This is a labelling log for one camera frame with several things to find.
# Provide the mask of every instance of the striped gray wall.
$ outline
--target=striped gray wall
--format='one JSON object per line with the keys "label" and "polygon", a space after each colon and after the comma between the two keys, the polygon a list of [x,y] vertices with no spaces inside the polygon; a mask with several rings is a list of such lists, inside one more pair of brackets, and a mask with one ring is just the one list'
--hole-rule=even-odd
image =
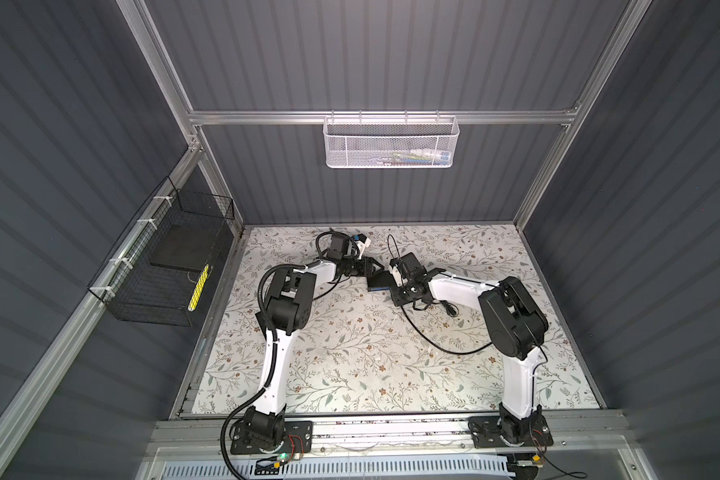
{"label": "striped gray wall", "polygon": [[654,1],[525,233],[662,478],[720,478],[720,1]]}
{"label": "striped gray wall", "polygon": [[[0,1],[0,414],[185,149],[113,2]],[[196,334],[105,318],[4,478],[132,473]]]}
{"label": "striped gray wall", "polygon": [[461,127],[454,166],[326,166],[322,127],[203,127],[247,224],[512,220],[557,125]]}
{"label": "striped gray wall", "polygon": [[626,0],[149,0],[195,110],[572,107]]}

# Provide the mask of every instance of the black wire basket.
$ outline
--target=black wire basket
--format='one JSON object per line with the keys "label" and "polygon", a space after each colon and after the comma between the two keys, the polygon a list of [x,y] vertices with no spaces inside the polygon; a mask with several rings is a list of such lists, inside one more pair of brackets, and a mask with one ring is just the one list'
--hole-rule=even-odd
{"label": "black wire basket", "polygon": [[163,199],[106,286],[89,285],[118,320],[192,326],[210,308],[234,240],[232,199],[174,189]]}

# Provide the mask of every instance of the floral patterned surface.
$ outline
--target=floral patterned surface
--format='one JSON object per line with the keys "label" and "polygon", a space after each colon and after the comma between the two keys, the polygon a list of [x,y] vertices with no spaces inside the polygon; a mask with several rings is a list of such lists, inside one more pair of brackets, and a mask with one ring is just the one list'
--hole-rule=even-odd
{"label": "floral patterned surface", "polygon": [[[264,337],[254,317],[256,285],[270,266],[314,260],[314,240],[324,227],[255,227],[197,393],[194,413],[227,414],[258,387]],[[550,322],[544,338],[549,362],[539,368],[544,408],[599,408],[576,355],[557,322],[547,293],[512,225],[342,227],[364,233],[367,250],[388,264],[393,234],[405,255],[427,268],[501,280],[517,276]],[[316,296],[326,290],[319,287]],[[456,318],[432,305],[408,314],[439,345],[472,350],[488,341],[482,315],[460,307]],[[291,364],[289,412],[460,411],[498,408],[504,388],[501,354],[493,347],[470,356],[436,350],[411,328],[388,292],[367,292],[353,278],[312,304]]]}

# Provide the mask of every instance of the white mesh basket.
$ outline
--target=white mesh basket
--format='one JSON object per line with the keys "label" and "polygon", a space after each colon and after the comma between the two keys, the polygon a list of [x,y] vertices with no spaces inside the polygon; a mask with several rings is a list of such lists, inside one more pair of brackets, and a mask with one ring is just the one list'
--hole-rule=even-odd
{"label": "white mesh basket", "polygon": [[439,116],[326,117],[322,132],[330,168],[448,168],[458,123],[455,117]]}

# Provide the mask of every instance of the corrugated wall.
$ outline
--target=corrugated wall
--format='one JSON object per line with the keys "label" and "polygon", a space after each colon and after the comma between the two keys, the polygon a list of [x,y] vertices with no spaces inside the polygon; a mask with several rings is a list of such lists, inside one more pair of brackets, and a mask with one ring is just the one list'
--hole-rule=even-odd
{"label": "corrugated wall", "polygon": [[569,108],[625,4],[148,2],[195,110]]}
{"label": "corrugated wall", "polygon": [[454,166],[326,166],[322,127],[207,126],[247,224],[512,220],[557,125],[465,125]]}
{"label": "corrugated wall", "polygon": [[525,233],[662,478],[720,478],[720,1],[654,1]]}
{"label": "corrugated wall", "polygon": [[[113,2],[0,1],[0,414],[185,149]],[[126,478],[196,334],[102,320],[4,478]]]}

